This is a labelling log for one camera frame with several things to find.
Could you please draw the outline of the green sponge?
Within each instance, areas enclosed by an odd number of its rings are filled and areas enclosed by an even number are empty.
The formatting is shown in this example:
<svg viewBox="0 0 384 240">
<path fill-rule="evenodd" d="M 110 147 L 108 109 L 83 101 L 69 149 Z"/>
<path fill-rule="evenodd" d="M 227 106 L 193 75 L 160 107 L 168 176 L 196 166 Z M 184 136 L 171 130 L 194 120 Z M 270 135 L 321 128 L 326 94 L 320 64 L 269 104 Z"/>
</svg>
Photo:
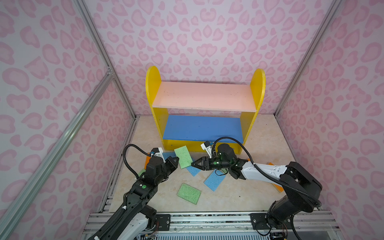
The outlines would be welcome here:
<svg viewBox="0 0 384 240">
<path fill-rule="evenodd" d="M 185 201 L 197 205 L 201 193 L 202 192 L 200 190 L 183 183 L 177 193 L 177 196 Z"/>
<path fill-rule="evenodd" d="M 142 170 L 138 173 L 139 177 L 141 177 L 145 172 L 146 172 L 146 170 L 145 170 L 145 169 L 142 169 Z"/>
<path fill-rule="evenodd" d="M 186 146 L 177 148 L 174 150 L 174 152 L 176 156 L 179 158 L 179 165 L 181 169 L 185 169 L 191 166 L 193 160 Z"/>
</svg>

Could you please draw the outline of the green sponge bottom front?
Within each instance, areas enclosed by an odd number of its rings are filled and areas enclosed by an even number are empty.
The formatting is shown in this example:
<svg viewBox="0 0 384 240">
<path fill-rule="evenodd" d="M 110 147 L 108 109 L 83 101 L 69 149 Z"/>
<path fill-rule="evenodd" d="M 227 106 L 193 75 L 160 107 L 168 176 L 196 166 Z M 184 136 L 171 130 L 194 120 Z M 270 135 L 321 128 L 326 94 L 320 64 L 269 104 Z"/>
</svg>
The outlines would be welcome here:
<svg viewBox="0 0 384 240">
<path fill-rule="evenodd" d="M 185 201 L 197 205 L 201 193 L 202 192 L 200 190 L 183 183 L 177 193 L 177 196 Z"/>
</svg>

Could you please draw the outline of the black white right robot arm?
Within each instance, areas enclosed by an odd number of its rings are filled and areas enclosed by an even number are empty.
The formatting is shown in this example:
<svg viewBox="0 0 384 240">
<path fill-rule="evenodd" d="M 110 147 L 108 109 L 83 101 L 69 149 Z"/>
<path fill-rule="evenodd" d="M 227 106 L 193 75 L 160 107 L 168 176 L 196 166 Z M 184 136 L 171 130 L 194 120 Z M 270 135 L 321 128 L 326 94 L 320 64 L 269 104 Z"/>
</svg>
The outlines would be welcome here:
<svg viewBox="0 0 384 240">
<path fill-rule="evenodd" d="M 192 162 L 194 168 L 202 171 L 226 170 L 236 180 L 263 181 L 283 188 L 285 196 L 272 203 L 262 220 L 270 228 L 278 229 L 293 215 L 311 213 L 322 205 L 319 200 L 323 189 L 321 183 L 297 162 L 281 166 L 257 164 L 252 156 L 246 160 L 239 158 L 228 144 L 217 147 L 203 143 L 202 148 L 208 156 Z"/>
</svg>

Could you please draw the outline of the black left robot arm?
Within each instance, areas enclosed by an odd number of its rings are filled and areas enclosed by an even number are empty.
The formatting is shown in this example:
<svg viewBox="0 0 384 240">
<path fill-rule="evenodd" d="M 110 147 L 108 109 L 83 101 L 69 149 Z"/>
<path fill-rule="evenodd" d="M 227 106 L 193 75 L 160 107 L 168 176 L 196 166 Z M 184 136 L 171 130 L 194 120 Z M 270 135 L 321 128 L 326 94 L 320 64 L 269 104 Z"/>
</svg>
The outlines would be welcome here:
<svg viewBox="0 0 384 240">
<path fill-rule="evenodd" d="M 158 191 L 161 182 L 168 179 L 179 164 L 178 157 L 150 158 L 146 171 L 123 195 L 123 203 L 113 216 L 91 237 L 90 240 L 133 240 L 144 230 L 157 228 L 157 211 L 148 206 Z"/>
</svg>

